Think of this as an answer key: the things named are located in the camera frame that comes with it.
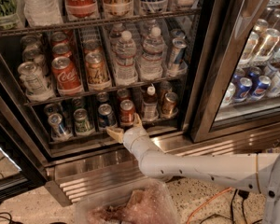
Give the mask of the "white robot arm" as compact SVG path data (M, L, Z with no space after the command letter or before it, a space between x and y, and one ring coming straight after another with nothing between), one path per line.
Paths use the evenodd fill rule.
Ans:
M280 224L280 153L221 156L176 156L163 152L150 139L138 115L128 130L107 127L138 161L143 175L152 178L183 176L266 196L261 224Z

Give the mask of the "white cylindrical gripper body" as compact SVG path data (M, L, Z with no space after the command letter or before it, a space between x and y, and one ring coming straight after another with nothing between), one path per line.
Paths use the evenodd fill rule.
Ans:
M123 145L130 151L135 152L145 143L148 138L147 131L142 127L132 127L123 135Z

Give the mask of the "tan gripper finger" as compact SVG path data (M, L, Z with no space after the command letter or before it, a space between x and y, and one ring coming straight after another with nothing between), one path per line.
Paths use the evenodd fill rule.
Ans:
M112 137L115 141L122 144L123 143L123 135L124 130L117 127L107 127L106 132L110 137Z
M140 128L143 127L142 120L137 113L134 114L133 126L134 127L140 127Z

